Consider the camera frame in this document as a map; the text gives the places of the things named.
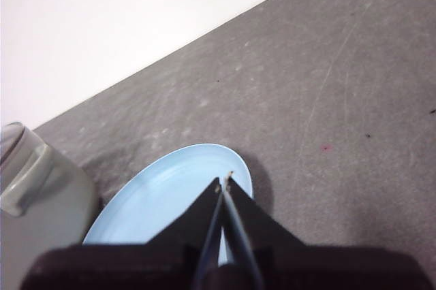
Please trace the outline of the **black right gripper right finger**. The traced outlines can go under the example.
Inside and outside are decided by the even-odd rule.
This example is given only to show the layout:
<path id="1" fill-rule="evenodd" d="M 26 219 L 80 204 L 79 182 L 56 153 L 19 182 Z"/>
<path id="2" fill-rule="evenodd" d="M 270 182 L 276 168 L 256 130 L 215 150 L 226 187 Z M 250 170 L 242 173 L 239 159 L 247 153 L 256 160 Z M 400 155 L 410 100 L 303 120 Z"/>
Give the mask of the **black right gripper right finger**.
<path id="1" fill-rule="evenodd" d="M 225 234 L 257 289 L 427 289 L 410 255 L 384 248 L 305 244 L 232 179 L 223 186 Z"/>

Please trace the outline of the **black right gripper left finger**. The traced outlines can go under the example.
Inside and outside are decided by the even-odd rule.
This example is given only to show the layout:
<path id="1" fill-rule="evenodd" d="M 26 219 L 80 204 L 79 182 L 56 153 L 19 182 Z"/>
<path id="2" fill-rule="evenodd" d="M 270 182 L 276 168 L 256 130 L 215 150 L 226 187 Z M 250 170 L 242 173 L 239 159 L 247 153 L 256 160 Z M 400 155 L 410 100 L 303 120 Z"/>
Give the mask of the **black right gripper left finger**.
<path id="1" fill-rule="evenodd" d="M 188 289 L 206 244 L 217 178 L 172 223 L 140 244 L 83 244 L 40 255 L 21 289 Z"/>

